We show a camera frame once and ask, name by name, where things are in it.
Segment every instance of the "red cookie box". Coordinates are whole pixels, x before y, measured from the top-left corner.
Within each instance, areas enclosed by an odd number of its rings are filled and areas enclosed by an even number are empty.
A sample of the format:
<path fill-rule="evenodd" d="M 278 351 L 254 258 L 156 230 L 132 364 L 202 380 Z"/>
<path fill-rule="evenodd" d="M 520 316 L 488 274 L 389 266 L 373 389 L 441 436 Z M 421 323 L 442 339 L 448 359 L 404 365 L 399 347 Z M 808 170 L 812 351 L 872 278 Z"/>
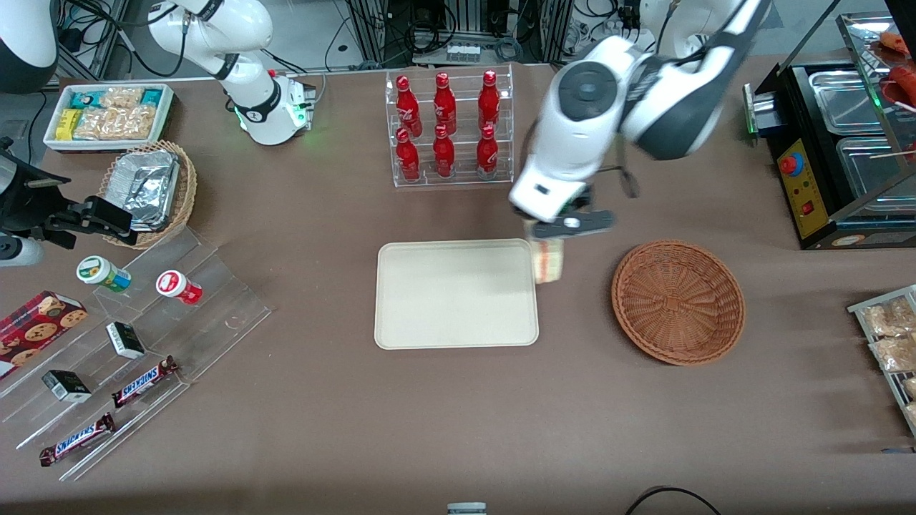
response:
<path fill-rule="evenodd" d="M 0 320 L 0 378 L 25 365 L 87 316 L 85 306 L 79 302 L 42 291 Z"/>

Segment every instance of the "snickers bar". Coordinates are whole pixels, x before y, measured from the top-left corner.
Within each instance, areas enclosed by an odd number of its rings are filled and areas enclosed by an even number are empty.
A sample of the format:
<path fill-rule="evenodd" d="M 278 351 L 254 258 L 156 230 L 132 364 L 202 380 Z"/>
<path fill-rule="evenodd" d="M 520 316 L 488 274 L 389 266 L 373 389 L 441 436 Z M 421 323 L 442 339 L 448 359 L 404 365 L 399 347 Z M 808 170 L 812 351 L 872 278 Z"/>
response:
<path fill-rule="evenodd" d="M 83 429 L 79 433 L 74 434 L 70 438 L 60 442 L 57 445 L 42 449 L 38 460 L 41 462 L 41 466 L 51 466 L 55 462 L 61 460 L 61 458 L 67 455 L 70 451 L 76 449 L 77 447 L 86 445 L 96 436 L 106 432 L 114 433 L 115 431 L 117 431 L 117 428 L 115 427 L 115 420 L 112 419 L 111 413 L 106 413 L 105 415 L 102 415 L 102 418 L 99 419 L 96 423 L 87 427 L 86 429 Z"/>
<path fill-rule="evenodd" d="M 172 356 L 167 356 L 155 367 L 152 367 L 146 374 L 134 379 L 132 383 L 123 387 L 121 391 L 113 393 L 112 399 L 114 399 L 114 407 L 117 409 L 125 406 L 128 402 L 143 395 L 148 389 L 153 388 L 153 385 L 160 382 L 165 376 L 171 374 L 175 370 L 178 370 L 178 364 L 175 363 Z"/>

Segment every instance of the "red switch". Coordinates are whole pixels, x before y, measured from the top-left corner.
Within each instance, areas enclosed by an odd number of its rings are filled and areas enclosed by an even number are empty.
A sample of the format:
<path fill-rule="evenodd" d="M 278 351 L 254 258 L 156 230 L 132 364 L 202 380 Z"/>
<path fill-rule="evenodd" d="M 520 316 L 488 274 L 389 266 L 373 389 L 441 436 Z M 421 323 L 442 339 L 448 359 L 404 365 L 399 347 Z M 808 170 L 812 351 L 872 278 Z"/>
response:
<path fill-rule="evenodd" d="M 791 175 L 799 166 L 799 162 L 793 156 L 780 159 L 780 171 L 786 175 Z"/>

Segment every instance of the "cookie box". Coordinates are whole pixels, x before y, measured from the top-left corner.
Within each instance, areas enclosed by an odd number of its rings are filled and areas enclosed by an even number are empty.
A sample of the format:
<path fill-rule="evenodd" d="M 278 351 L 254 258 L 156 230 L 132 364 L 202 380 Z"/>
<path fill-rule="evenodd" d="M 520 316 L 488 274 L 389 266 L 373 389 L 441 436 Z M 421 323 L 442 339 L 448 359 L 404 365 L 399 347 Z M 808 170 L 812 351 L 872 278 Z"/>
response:
<path fill-rule="evenodd" d="M 146 139 L 111 139 L 104 141 L 57 139 L 56 132 L 58 123 L 65 111 L 71 107 L 74 95 L 97 92 L 113 86 L 162 91 L 162 95 L 159 97 L 156 106 L 156 116 L 153 118 L 152 129 L 149 131 L 149 136 Z M 135 148 L 141 145 L 155 143 L 159 141 L 159 136 L 165 128 L 173 96 L 174 93 L 172 89 L 162 82 L 111 82 L 67 86 L 60 91 L 60 98 L 58 99 L 57 105 L 54 107 L 54 115 L 51 116 L 51 121 L 48 123 L 48 130 L 45 131 L 44 143 L 48 148 L 62 153 L 118 152 L 127 148 Z"/>
<path fill-rule="evenodd" d="M 42 291 L 0 320 L 0 378 L 25 365 L 87 316 L 85 306 L 79 302 Z"/>

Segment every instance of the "yellow control panel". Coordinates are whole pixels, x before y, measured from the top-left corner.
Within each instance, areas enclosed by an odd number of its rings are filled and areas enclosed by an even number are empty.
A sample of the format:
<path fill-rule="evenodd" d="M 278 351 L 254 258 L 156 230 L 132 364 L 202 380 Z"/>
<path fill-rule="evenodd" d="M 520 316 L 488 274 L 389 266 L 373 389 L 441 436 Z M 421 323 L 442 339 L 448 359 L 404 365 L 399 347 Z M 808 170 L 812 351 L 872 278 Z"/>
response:
<path fill-rule="evenodd" d="M 798 140 L 789 147 L 776 161 L 780 168 L 782 183 L 786 186 L 789 205 L 795 226 L 801 237 L 806 238 L 827 225 L 830 217 L 823 207 L 821 192 L 808 164 L 802 141 Z"/>

